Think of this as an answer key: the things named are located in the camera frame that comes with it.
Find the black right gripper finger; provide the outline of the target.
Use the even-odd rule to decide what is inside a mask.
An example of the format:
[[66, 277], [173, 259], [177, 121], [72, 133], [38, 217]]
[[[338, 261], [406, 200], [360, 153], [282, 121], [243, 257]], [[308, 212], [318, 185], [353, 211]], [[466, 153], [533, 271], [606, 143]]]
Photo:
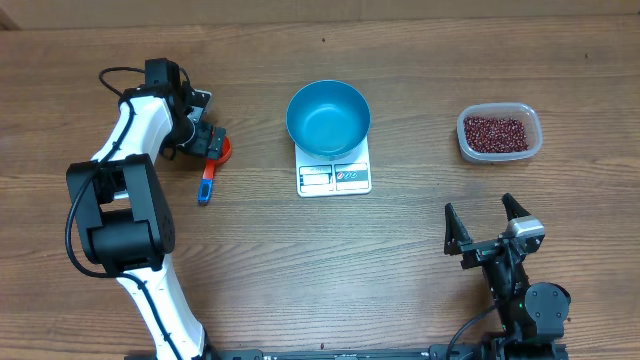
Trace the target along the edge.
[[510, 193], [505, 193], [502, 196], [501, 201], [505, 208], [506, 216], [509, 221], [531, 215], [531, 213], [528, 212], [522, 205], [520, 205], [519, 202], [516, 201]]
[[451, 203], [445, 206], [445, 223], [444, 253], [462, 254], [471, 246], [472, 238]]

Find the red scoop blue handle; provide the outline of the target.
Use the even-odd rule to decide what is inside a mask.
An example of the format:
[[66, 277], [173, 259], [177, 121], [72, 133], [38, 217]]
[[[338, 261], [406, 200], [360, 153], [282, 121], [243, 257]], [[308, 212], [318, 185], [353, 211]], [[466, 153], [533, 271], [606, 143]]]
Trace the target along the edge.
[[222, 143], [222, 155], [217, 160], [208, 159], [203, 171], [202, 179], [200, 182], [199, 192], [197, 196], [198, 204], [206, 206], [209, 204], [212, 194], [214, 192], [215, 184], [215, 170], [217, 167], [226, 163], [232, 154], [232, 144], [228, 136], [224, 137]]

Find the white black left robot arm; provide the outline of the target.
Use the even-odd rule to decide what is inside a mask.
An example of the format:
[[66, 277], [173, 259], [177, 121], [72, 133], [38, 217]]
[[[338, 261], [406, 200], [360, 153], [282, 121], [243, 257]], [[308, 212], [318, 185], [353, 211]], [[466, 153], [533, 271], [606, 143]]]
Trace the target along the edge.
[[166, 58], [149, 59], [143, 84], [118, 92], [119, 119], [104, 146], [66, 172], [71, 199], [65, 229], [76, 229], [86, 258], [74, 267], [92, 278], [116, 280], [131, 296], [155, 344], [154, 359], [216, 359], [204, 326], [192, 313], [172, 259], [173, 217], [155, 170], [157, 157], [182, 152], [205, 170], [197, 201], [209, 203], [214, 172], [232, 154], [222, 127], [205, 121], [211, 93], [192, 87], [187, 72]]

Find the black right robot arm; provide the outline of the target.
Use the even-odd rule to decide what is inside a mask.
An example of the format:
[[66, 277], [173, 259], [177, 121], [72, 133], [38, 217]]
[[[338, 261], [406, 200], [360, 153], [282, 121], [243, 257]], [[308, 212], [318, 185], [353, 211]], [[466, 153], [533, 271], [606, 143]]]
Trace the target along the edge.
[[[493, 304], [466, 322], [444, 346], [445, 359], [567, 359], [564, 322], [569, 292], [549, 282], [531, 284], [523, 263], [544, 240], [542, 222], [506, 193], [501, 198], [508, 220], [496, 238], [475, 242], [452, 204], [445, 206], [444, 253], [462, 257], [461, 267], [480, 267]], [[477, 344], [461, 344], [464, 332], [497, 312], [502, 330], [485, 334]]]

